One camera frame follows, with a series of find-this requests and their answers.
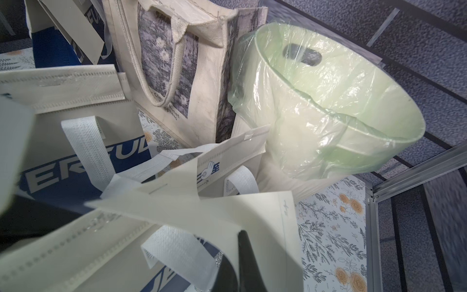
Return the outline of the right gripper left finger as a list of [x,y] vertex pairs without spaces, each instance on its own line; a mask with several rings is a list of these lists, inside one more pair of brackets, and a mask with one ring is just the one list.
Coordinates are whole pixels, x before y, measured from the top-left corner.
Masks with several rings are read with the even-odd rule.
[[35,123],[32,109],[1,97],[1,213],[12,204]]

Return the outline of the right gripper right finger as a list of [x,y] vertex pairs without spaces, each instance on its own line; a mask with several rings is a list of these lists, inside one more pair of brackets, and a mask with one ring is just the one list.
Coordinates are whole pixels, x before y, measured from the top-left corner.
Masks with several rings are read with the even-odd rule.
[[223,257],[212,292],[266,292],[248,233],[238,234],[239,272]]

